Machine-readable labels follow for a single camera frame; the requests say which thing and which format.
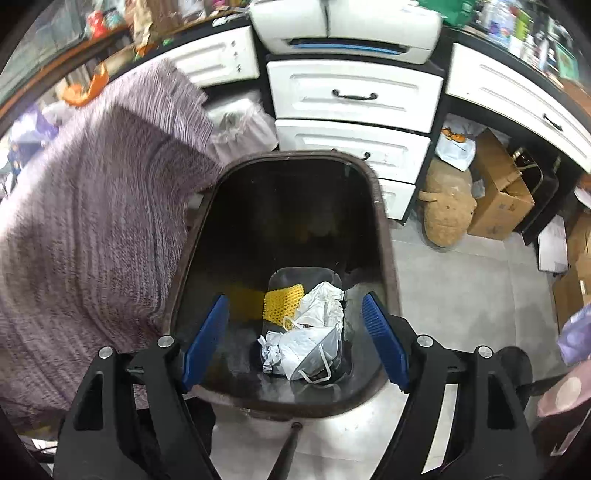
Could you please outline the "white snack wrapper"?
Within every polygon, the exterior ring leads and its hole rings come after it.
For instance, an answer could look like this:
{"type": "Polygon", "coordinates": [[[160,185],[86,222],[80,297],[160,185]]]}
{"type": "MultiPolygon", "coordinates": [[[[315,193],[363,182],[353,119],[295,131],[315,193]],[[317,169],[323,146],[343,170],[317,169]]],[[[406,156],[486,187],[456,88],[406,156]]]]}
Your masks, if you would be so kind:
{"type": "Polygon", "coordinates": [[[287,333],[269,331],[257,339],[263,359],[263,372],[290,378],[294,373],[294,350],[287,333]]]}

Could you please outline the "white face mask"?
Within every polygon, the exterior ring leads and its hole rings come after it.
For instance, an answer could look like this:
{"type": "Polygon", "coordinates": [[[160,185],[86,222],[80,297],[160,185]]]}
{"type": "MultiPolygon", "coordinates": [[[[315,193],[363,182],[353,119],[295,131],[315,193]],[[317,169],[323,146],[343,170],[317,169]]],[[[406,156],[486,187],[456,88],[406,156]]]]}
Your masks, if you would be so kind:
{"type": "Polygon", "coordinates": [[[280,366],[288,381],[328,382],[339,353],[339,329],[308,327],[284,333],[279,342],[280,366]]]}

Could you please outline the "yellow foam net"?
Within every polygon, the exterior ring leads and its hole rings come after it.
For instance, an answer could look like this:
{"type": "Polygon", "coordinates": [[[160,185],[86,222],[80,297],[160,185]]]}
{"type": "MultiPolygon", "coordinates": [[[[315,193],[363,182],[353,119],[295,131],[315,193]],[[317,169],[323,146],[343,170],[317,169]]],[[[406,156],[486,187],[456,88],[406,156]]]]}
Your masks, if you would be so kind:
{"type": "Polygon", "coordinates": [[[263,298],[263,320],[283,330],[294,328],[294,315],[304,298],[304,286],[293,286],[266,292],[263,298]]]}

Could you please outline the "orange peel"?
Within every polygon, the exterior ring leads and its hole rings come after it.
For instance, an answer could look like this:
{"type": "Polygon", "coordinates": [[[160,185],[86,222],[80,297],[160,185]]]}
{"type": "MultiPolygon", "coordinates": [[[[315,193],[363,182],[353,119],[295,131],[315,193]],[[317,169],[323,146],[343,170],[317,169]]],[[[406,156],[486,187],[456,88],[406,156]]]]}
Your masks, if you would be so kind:
{"type": "Polygon", "coordinates": [[[100,63],[87,87],[81,84],[67,86],[61,93],[60,99],[73,107],[83,107],[95,99],[109,82],[109,73],[105,63],[100,63]]]}

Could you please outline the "white tissue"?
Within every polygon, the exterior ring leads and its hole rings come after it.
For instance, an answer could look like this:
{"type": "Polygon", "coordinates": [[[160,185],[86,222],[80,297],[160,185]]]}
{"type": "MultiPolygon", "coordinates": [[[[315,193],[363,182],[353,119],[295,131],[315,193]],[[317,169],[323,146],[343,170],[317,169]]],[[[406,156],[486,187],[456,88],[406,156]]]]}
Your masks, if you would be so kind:
{"type": "Polygon", "coordinates": [[[293,322],[297,327],[342,327],[344,320],[345,292],[329,282],[315,285],[301,298],[294,312],[293,322]]]}

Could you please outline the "purple plastic bag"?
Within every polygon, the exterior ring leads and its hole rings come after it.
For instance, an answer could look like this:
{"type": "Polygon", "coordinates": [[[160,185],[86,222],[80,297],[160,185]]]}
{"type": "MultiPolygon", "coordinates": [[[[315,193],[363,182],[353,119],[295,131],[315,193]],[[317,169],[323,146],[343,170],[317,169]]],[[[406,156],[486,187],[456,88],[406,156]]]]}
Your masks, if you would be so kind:
{"type": "Polygon", "coordinates": [[[44,148],[58,134],[58,128],[51,124],[33,103],[12,125],[9,132],[8,161],[12,173],[18,176],[31,158],[44,148]]]}

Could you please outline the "brown trash bin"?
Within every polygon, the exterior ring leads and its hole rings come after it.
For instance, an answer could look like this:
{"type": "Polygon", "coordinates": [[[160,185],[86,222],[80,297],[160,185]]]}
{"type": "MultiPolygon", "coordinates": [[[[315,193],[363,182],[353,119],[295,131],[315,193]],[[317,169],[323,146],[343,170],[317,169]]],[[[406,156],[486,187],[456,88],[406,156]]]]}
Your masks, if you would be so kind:
{"type": "Polygon", "coordinates": [[[400,310],[389,222],[370,167],[336,151],[257,154],[225,166],[197,210],[170,287],[164,324],[177,333],[215,296],[229,321],[192,394],[280,418],[324,418],[370,400],[387,377],[363,324],[363,296],[400,310]],[[267,292],[330,282],[345,294],[332,378],[317,385],[263,372],[267,292]]]}

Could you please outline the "black stool base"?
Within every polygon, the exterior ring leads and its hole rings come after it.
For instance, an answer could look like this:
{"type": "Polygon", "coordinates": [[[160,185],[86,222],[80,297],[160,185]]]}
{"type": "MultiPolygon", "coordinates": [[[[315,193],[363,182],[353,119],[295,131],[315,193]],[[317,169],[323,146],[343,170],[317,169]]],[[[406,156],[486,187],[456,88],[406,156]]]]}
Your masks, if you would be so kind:
{"type": "Polygon", "coordinates": [[[495,357],[505,369],[523,409],[531,396],[533,367],[529,355],[520,347],[507,346],[498,350],[495,357]]]}

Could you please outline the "cardboard box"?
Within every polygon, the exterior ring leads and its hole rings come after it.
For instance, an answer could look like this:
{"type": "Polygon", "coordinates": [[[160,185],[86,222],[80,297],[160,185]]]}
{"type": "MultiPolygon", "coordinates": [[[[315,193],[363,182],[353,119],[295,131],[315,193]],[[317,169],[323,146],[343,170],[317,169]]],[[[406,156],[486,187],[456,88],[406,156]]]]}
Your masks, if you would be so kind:
{"type": "Polygon", "coordinates": [[[472,236],[505,240],[533,209],[535,202],[506,148],[490,129],[476,138],[476,155],[471,170],[482,180],[484,195],[468,233],[472,236]]]}

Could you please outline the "white lower drawer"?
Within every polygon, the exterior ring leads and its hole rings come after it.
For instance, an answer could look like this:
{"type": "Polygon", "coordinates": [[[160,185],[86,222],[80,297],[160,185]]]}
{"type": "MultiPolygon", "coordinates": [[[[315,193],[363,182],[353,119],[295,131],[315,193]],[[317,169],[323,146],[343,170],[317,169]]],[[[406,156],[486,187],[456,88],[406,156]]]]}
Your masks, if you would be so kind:
{"type": "Polygon", "coordinates": [[[383,202],[389,219],[402,220],[415,192],[415,185],[380,179],[383,202]]]}

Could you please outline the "white orange-print plastic bag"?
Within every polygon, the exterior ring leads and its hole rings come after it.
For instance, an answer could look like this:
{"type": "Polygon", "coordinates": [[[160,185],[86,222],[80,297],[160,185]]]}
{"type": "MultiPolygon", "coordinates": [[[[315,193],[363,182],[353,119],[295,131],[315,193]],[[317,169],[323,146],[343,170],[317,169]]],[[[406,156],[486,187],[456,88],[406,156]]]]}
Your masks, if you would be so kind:
{"type": "Polygon", "coordinates": [[[476,142],[467,121],[448,118],[436,146],[437,157],[450,166],[465,172],[476,155],[476,142]]]}

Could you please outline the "white upper drawer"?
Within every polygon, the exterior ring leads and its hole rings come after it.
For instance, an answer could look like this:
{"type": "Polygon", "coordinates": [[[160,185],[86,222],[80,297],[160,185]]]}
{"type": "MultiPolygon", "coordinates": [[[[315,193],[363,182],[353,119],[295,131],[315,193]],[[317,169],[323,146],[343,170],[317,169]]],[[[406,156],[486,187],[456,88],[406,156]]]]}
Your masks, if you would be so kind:
{"type": "Polygon", "coordinates": [[[418,70],[346,60],[267,64],[278,118],[375,124],[430,133],[443,78],[418,70]]]}

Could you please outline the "white right desk drawer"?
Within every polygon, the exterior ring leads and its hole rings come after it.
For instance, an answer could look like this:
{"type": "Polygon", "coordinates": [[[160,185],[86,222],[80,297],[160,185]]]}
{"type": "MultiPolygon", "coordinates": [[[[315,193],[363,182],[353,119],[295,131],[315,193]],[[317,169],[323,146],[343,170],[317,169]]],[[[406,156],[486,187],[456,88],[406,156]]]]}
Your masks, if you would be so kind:
{"type": "Polygon", "coordinates": [[[518,123],[590,171],[590,132],[556,99],[501,62],[456,43],[446,93],[518,123]]]}

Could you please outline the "white left cabinet drawer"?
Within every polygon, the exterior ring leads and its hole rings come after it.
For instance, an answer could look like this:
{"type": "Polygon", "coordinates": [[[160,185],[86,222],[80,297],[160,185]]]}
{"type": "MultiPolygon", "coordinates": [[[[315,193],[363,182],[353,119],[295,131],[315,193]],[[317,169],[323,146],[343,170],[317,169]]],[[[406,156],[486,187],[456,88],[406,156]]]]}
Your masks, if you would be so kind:
{"type": "Polygon", "coordinates": [[[162,54],[198,87],[259,78],[252,27],[216,33],[162,54]]]}

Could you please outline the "green shopping bag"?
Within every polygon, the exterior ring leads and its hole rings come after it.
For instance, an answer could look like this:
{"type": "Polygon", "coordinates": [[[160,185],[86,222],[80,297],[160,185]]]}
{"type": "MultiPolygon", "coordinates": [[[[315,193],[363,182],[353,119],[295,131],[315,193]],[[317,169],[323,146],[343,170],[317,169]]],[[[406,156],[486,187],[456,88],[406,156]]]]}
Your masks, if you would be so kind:
{"type": "Polygon", "coordinates": [[[419,4],[436,11],[444,23],[452,27],[463,27],[472,18],[476,0],[419,0],[419,4]]]}

